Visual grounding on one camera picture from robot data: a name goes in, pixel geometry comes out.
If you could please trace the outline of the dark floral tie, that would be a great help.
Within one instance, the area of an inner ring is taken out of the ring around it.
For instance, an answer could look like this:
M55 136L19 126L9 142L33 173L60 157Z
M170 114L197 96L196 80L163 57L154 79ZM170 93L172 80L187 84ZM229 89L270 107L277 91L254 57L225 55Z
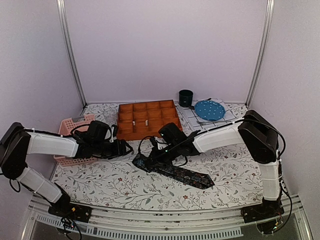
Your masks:
M208 174L188 170L172 163L153 161L142 154L138 154L132 163L147 173L157 173L197 189L205 190L215 185Z

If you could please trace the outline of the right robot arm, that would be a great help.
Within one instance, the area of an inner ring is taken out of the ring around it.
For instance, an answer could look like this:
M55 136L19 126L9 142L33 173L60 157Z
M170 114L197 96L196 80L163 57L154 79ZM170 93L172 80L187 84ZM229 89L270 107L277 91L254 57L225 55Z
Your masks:
M172 164L179 156L198 156L208 151L230 145L244 144L251 158L259 165L263 186L262 204L258 213L269 218L278 210L281 201L280 158L281 134L261 115L249 110L243 118L208 130L196 130L185 135L174 123L168 123L159 130L167 147L153 147L149 155L157 173L173 178L183 184L208 189L213 180L204 173L177 167Z

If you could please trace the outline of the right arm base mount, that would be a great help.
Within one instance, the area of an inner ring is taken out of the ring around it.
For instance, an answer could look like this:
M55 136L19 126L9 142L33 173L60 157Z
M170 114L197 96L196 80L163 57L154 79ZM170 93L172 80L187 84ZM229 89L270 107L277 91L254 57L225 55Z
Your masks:
M284 214L284 212L282 204L276 201L267 201L257 205L246 206L240 210L240 214L245 223L279 217Z

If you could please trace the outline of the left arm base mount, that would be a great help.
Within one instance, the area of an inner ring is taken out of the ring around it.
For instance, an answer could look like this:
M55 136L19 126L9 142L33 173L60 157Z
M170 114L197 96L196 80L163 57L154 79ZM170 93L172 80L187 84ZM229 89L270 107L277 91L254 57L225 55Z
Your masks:
M70 218L73 221L88 223L92 214L92 208L89 206L70 203L68 206L63 208L50 206L48 213L62 218Z

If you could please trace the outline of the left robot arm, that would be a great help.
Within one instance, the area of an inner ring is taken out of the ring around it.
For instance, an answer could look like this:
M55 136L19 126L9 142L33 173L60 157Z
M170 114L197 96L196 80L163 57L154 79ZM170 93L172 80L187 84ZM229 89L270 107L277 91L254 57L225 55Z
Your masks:
M125 140L116 138L116 125L109 126L94 120L85 127L86 130L74 127L70 134L62 135L25 128L14 122L0 140L1 174L43 197L63 217L70 217L75 211L70 196L29 167L26 158L28 155L52 155L69 159L110 160L133 152Z

